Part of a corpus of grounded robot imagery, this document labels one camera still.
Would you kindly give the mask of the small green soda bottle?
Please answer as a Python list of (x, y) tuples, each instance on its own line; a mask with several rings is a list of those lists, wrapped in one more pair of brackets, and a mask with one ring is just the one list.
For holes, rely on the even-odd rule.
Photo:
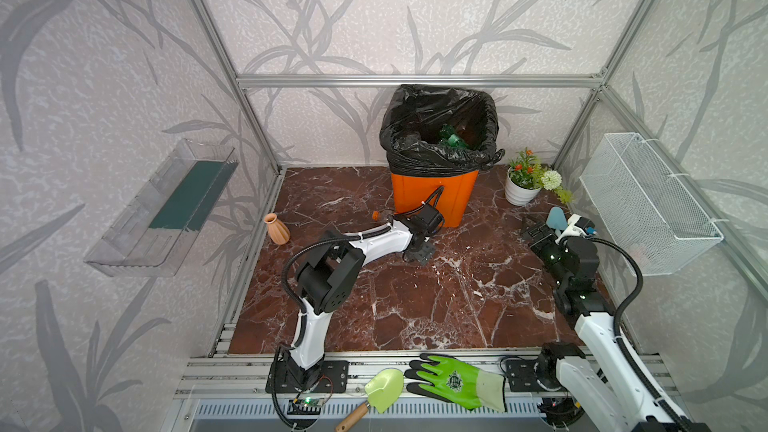
[(469, 150), (469, 144), (459, 135), (452, 125), (443, 124), (439, 131), (439, 145), (452, 149)]

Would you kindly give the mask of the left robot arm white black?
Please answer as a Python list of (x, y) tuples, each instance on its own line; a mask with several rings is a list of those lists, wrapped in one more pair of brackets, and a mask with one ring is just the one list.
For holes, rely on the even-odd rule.
[(364, 266), (398, 253), (407, 262), (426, 264), (435, 251), (431, 238), (443, 223), (437, 208), (424, 202), (372, 229), (328, 231), (288, 259), (281, 286), (299, 315), (294, 339), (284, 350), (296, 378), (307, 378), (319, 369), (332, 314), (347, 300)]

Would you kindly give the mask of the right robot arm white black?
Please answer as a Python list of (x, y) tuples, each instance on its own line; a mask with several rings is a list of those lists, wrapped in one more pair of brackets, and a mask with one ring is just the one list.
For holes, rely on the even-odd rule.
[(634, 289), (613, 307), (596, 286), (597, 248), (622, 249), (597, 237), (590, 220), (575, 215), (563, 229), (538, 222), (522, 237), (554, 278), (557, 309), (583, 343), (545, 344), (534, 367), (538, 384), (567, 392), (600, 431), (708, 430), (674, 402), (621, 329), (624, 312), (643, 287), (638, 264), (630, 264)]

